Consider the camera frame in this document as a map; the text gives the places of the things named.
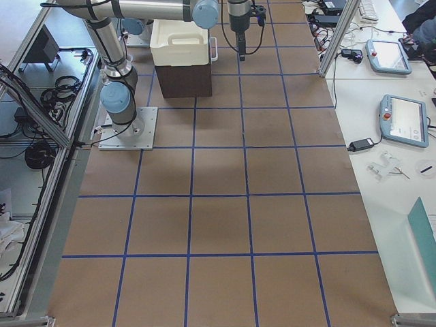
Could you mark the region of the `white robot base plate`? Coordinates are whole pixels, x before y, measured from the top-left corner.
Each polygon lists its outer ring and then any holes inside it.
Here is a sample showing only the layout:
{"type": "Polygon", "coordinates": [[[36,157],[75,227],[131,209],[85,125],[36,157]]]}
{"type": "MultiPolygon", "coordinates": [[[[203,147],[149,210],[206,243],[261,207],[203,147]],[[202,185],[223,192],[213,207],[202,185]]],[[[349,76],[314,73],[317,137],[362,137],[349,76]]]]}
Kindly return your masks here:
{"type": "Polygon", "coordinates": [[[152,150],[155,128],[157,122],[157,107],[137,107],[137,117],[131,126],[123,130],[121,126],[112,126],[112,119],[106,115],[105,124],[110,126],[102,130],[103,141],[98,143],[99,150],[103,151],[134,151],[152,150]]]}

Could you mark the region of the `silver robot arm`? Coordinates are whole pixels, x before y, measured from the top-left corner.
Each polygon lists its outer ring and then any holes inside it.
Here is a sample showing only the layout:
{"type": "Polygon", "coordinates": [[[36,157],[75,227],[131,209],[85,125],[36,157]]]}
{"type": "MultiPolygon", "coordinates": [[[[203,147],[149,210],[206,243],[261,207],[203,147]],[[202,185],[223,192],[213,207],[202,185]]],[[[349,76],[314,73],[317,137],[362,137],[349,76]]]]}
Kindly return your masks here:
{"type": "Polygon", "coordinates": [[[120,1],[124,29],[149,42],[158,66],[207,62],[208,30],[222,22],[223,1],[120,1]]]}
{"type": "Polygon", "coordinates": [[[101,149],[143,149],[145,122],[135,101],[138,74],[112,25],[113,18],[179,20],[203,29],[217,24],[217,1],[55,1],[42,7],[61,8],[83,19],[104,63],[100,102],[112,120],[113,133],[101,137],[101,149]]]}

